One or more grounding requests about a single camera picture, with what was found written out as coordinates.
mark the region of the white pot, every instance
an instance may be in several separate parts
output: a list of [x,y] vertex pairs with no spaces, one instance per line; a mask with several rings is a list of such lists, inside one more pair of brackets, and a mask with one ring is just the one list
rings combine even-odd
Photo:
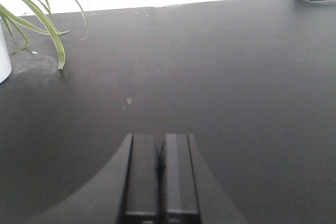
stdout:
[[0,83],[3,82],[12,71],[10,62],[2,26],[0,24]]

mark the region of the gray smudge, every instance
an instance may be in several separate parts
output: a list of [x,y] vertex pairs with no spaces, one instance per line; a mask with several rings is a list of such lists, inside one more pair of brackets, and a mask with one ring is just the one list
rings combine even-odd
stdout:
[[53,74],[57,71],[57,61],[47,55],[36,52],[20,51],[10,57],[12,63],[12,75],[37,70],[41,74]]

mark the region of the desk surface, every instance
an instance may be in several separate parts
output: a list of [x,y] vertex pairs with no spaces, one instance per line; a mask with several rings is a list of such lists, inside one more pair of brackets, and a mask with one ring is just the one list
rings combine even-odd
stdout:
[[0,223],[67,198],[129,132],[194,133],[250,223],[333,223],[335,2],[87,14],[87,40],[80,14],[56,15],[71,29],[63,71],[49,37],[28,32],[29,48],[0,84]]

